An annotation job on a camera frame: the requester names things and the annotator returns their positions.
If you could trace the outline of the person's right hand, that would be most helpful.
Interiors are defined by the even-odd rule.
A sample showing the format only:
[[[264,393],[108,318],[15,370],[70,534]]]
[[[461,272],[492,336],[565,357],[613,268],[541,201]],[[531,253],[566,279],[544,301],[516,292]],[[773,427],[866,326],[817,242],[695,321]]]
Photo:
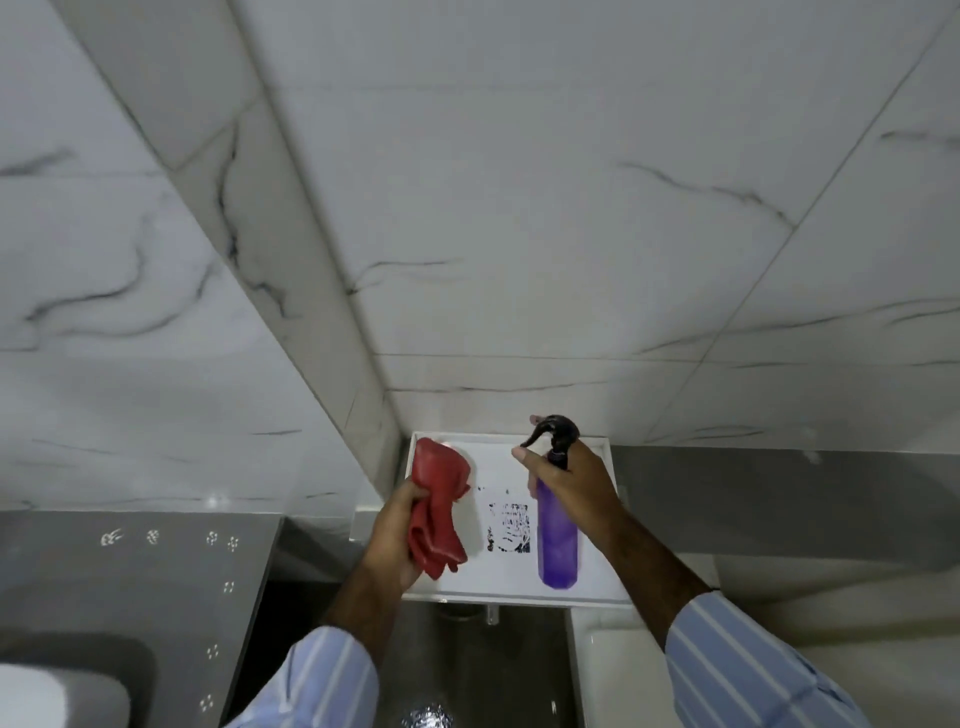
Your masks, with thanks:
[[[602,459],[577,441],[568,450],[567,470],[527,472],[530,496],[537,499],[536,481],[541,479],[576,527],[610,556],[629,518]]]

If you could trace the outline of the person's left hand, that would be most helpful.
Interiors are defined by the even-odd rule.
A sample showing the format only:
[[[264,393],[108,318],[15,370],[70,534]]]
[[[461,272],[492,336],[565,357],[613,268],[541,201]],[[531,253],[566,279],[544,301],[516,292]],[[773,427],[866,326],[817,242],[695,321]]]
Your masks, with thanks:
[[[370,539],[361,559],[378,588],[398,600],[417,581],[422,569],[409,545],[409,529],[414,504],[403,501],[403,482],[387,499],[373,524]]]

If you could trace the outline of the red cleaning cloth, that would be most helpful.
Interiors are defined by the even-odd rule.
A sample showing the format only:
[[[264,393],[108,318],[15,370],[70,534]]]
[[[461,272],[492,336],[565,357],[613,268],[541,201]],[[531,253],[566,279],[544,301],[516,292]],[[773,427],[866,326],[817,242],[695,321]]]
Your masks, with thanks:
[[[412,508],[407,543],[414,564],[434,581],[446,571],[457,573],[469,559],[452,510],[471,489],[471,471],[458,450],[430,438],[416,440],[409,480],[426,496]]]

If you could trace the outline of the purple spray bottle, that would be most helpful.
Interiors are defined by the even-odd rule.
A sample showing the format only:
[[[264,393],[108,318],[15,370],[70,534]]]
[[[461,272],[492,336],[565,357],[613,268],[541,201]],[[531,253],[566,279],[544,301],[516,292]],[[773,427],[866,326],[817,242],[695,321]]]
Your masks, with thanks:
[[[577,425],[561,415],[541,418],[532,434],[522,443],[530,449],[544,434],[550,436],[550,447],[543,457],[554,468],[569,468],[569,449],[580,438]],[[570,589],[578,580],[579,530],[570,519],[557,496],[546,483],[535,481],[537,509],[537,568],[542,583],[554,590]]]

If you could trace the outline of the person's left forearm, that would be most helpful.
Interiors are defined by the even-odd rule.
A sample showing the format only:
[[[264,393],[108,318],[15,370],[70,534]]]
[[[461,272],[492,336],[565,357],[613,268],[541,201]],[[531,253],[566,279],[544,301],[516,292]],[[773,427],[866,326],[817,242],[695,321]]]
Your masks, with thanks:
[[[408,559],[363,557],[320,624],[224,728],[373,728],[378,664],[402,597],[421,573]]]

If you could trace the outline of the person's right forearm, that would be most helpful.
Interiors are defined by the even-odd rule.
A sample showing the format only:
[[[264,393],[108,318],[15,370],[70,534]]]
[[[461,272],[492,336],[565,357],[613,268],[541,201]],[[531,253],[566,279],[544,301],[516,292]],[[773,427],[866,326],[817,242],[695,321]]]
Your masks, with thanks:
[[[606,513],[591,540],[663,651],[683,728],[873,728],[831,677],[624,509]]]

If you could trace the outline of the white rectangular tray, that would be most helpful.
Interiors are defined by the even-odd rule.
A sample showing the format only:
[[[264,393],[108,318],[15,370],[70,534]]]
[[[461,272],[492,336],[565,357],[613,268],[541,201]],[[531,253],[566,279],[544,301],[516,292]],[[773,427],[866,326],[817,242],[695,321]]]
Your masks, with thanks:
[[[415,431],[404,476],[412,472],[416,443],[432,439],[470,464],[469,492],[454,503],[452,521],[467,555],[456,572],[437,580],[423,574],[407,601],[627,609],[631,601],[598,549],[579,536],[578,579],[565,589],[539,577],[537,504],[528,471],[511,454],[519,435]]]

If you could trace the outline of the grey speckled countertop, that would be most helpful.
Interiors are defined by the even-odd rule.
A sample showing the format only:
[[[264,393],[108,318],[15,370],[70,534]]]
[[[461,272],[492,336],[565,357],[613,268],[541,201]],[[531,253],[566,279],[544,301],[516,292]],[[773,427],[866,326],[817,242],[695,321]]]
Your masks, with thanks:
[[[282,517],[0,513],[0,664],[104,674],[133,728],[219,728]]]

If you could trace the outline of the white sink basin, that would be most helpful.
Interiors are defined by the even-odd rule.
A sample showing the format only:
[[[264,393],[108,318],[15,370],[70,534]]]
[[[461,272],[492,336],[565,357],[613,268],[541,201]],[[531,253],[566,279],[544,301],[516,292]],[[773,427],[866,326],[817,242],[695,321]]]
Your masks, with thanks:
[[[131,699],[111,676],[0,662],[0,728],[129,728]]]

